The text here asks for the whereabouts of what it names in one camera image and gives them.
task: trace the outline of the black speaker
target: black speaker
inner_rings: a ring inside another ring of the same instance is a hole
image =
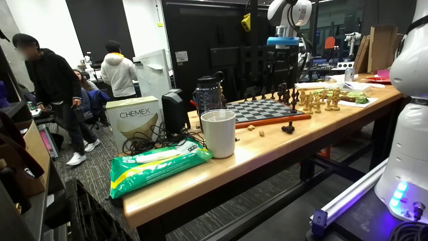
[[[189,116],[186,112],[183,99],[179,96],[180,89],[172,89],[162,96],[163,118],[165,130],[171,134],[178,134],[184,129],[185,124],[190,128]]]

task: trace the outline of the coffee filter box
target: coffee filter box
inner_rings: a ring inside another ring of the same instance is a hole
[[[154,96],[107,102],[107,114],[119,153],[123,152],[123,143],[127,139],[157,138],[150,127],[160,126],[162,122],[158,102]]]

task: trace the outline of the blue bracket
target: blue bracket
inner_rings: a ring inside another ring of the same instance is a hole
[[[297,37],[269,37],[267,39],[267,45],[286,45],[286,46],[298,46],[299,38]]]
[[[314,212],[314,218],[312,219],[312,233],[315,236],[324,236],[324,230],[327,227],[327,212],[317,209]]]

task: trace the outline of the red plate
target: red plate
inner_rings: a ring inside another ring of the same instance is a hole
[[[374,84],[391,84],[391,79],[384,77],[370,77],[366,78],[366,80]]]

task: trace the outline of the black hoodie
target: black hoodie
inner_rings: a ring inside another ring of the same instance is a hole
[[[37,104],[72,103],[80,99],[80,81],[67,61],[47,48],[41,48],[39,60],[25,61],[30,80],[34,83]]]

